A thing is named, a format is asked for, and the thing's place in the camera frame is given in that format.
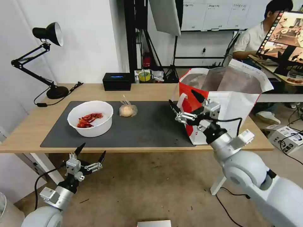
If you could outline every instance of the black tissue box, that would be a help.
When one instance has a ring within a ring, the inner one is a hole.
[[[103,77],[105,91],[130,90],[132,83],[130,73],[106,73]]]

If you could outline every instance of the lamp arm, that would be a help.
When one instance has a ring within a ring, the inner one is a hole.
[[[30,54],[36,52],[37,50],[39,50],[39,49],[41,49],[41,48],[44,48],[45,50],[44,50],[43,52],[37,54],[36,56],[25,58],[26,56],[28,56],[28,55],[30,55]],[[41,81],[42,83],[45,83],[46,85],[50,86],[51,88],[52,88],[52,87],[56,87],[56,85],[54,84],[54,82],[50,82],[50,81],[48,81],[47,79],[45,79],[45,78],[43,78],[43,77],[41,77],[41,76],[39,76],[39,75],[33,73],[32,71],[30,71],[30,70],[24,68],[24,65],[25,65],[26,63],[28,63],[28,62],[30,62],[30,61],[36,59],[37,57],[39,57],[39,56],[41,56],[41,55],[43,55],[43,54],[45,54],[45,53],[48,52],[49,50],[50,50],[50,44],[49,44],[49,43],[43,43],[43,44],[41,44],[39,47],[37,47],[36,49],[34,49],[34,50],[28,52],[27,54],[21,56],[20,58],[15,59],[15,60],[12,60],[11,64],[12,64],[12,66],[14,66],[15,68],[17,68],[17,69],[19,69],[19,70],[21,70],[21,71],[27,73],[28,75],[30,75],[30,76],[36,78],[37,80]]]

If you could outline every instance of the red food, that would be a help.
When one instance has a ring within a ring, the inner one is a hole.
[[[91,128],[91,127],[93,127],[93,125],[91,125],[88,122],[85,122],[85,123],[79,123],[79,124],[77,124],[77,127],[78,128]]]
[[[90,123],[92,123],[97,118],[103,118],[103,114],[102,113],[91,113],[91,114],[85,115],[84,117],[79,118],[79,123],[78,123],[77,127],[78,128],[94,127]]]
[[[295,79],[291,79],[291,78],[288,78],[287,81],[296,83],[296,84],[301,84],[303,82],[303,80],[295,80]]]
[[[294,83],[296,80],[291,79],[291,78],[288,78],[288,79],[287,79],[287,81],[289,81],[289,82],[293,82],[293,83]]]

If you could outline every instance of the black mat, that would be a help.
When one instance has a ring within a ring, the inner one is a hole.
[[[67,122],[69,112],[83,102],[68,104],[40,147],[194,147],[183,124],[175,121],[168,102],[132,102],[138,108],[134,117],[120,117],[120,102],[108,102],[114,108],[113,124],[103,135],[83,137]]]

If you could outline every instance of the white bowl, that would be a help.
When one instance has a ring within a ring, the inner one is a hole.
[[[102,113],[103,118],[94,120],[91,123],[94,127],[78,128],[79,118],[92,113]],[[73,108],[68,114],[67,121],[80,135],[84,137],[96,137],[106,133],[110,129],[113,113],[113,107],[107,102],[89,101]]]

